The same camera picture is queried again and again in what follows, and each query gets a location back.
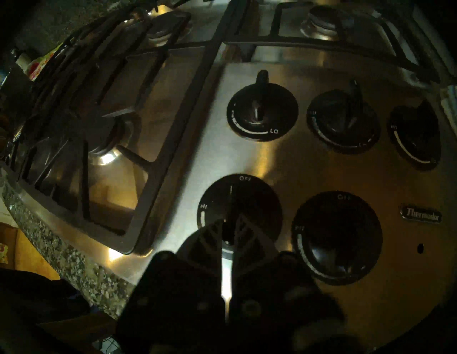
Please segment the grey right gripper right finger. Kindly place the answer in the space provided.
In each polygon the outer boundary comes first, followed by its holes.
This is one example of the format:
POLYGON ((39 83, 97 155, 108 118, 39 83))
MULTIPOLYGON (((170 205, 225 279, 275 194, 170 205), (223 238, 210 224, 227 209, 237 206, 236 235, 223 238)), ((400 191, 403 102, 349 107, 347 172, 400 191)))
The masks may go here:
POLYGON ((344 314, 297 255, 241 213, 229 216, 229 238, 229 353, 344 353, 344 314))

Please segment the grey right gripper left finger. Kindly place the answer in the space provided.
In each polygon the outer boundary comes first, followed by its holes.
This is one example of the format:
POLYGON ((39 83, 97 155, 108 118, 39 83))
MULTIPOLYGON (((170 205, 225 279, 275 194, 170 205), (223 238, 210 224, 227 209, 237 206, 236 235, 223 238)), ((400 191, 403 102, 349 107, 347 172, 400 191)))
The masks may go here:
POLYGON ((204 226, 177 252, 149 262, 116 326, 123 353, 221 353, 224 222, 204 226))

